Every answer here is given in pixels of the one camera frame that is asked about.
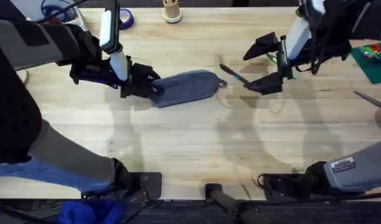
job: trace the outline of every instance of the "gray robot arm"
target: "gray robot arm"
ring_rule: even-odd
[[[0,18],[0,176],[75,187],[84,197],[124,190],[141,193],[139,181],[144,173],[130,174],[117,159],[96,155],[60,135],[42,119],[15,72],[55,62],[72,66],[70,77],[75,83],[86,80],[120,87],[124,98],[154,93],[152,78],[148,78],[153,75],[151,67],[138,64],[137,68],[143,69],[134,69],[130,58],[122,53],[118,42],[120,7],[117,0],[108,3],[110,16],[101,30],[113,28],[105,29],[110,33],[104,35],[103,42],[76,25]],[[116,64],[111,58],[103,60],[102,51],[116,57]]]
[[[285,78],[292,79],[292,68],[311,64],[305,71],[317,74],[326,60],[345,60],[350,40],[381,40],[381,0],[300,0],[296,18],[288,35],[280,40],[272,32],[257,38],[244,60],[276,52],[278,71],[244,85],[267,95],[282,91]]]
[[[381,142],[326,162],[324,171],[330,186],[343,192],[381,187]]]

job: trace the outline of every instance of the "blue cloth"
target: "blue cloth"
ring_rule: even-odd
[[[58,216],[62,224],[116,224],[121,221],[127,206],[114,200],[64,202]]]

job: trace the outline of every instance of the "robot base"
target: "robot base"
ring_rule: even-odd
[[[265,198],[273,202],[291,202],[296,200],[309,200],[309,199],[335,199],[338,196],[360,195],[365,192],[338,192],[336,190],[327,191],[327,193],[313,192],[308,198],[300,198],[296,186],[300,186],[304,174],[263,174],[263,190]]]
[[[159,172],[130,172],[132,191],[82,192],[82,199],[105,198],[112,200],[157,200],[161,196],[162,175]]]

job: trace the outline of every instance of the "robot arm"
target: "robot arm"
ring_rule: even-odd
[[[311,63],[316,74],[332,57],[347,58],[349,40],[381,40],[381,0],[302,0],[289,35],[275,33],[256,40],[245,60],[276,52],[278,71],[245,85],[264,94],[281,91],[292,79],[292,67]],[[268,200],[299,200],[321,196],[360,195],[381,187],[381,142],[328,162],[317,162],[305,174],[263,174],[260,184]]]
[[[348,57],[350,40],[381,40],[381,0],[302,0],[296,12],[288,36],[278,40],[273,32],[260,37],[243,57],[276,52],[278,71],[246,84],[249,90],[262,95],[280,92],[283,79],[293,78],[293,67],[310,63],[307,70],[317,74],[326,60]]]
[[[0,19],[0,176],[66,185],[84,197],[139,190],[144,195],[147,190],[140,185],[147,188],[148,183],[139,182],[148,179],[157,193],[148,197],[159,197],[161,174],[130,174],[117,159],[96,155],[60,135],[42,119],[15,72],[55,62],[72,66],[70,76],[76,84],[86,80],[120,87],[123,98],[156,94],[151,82],[159,79],[158,74],[149,66],[133,65],[124,55],[118,42],[120,7],[117,0],[108,3],[101,23],[102,41],[76,25]],[[103,60],[102,50],[111,57]]]

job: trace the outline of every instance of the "blue cable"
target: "blue cable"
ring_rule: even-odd
[[[47,0],[43,0],[42,3],[41,3],[41,6],[40,6],[40,8],[41,8],[41,13],[44,15],[44,17],[48,17],[48,16],[50,16],[53,12],[56,12],[56,11],[63,11],[63,9],[64,9],[63,7],[58,6],[58,5],[55,5],[55,4],[54,4],[54,5],[44,6],[44,4],[45,4],[46,1],[47,1]],[[64,3],[67,3],[68,5],[70,5],[70,3],[67,2],[67,1],[64,1],[64,0],[58,0],[58,1],[60,1],[60,2],[64,2]],[[72,11],[73,11],[73,14],[74,14],[74,18],[76,18],[76,17],[77,17],[77,12],[76,12],[76,10],[75,10],[74,8],[72,8]],[[67,14],[67,12],[63,12],[63,13],[57,15],[56,17],[57,17],[58,20],[63,21],[63,22],[68,22],[68,21],[71,20],[71,19],[70,19],[70,16]]]

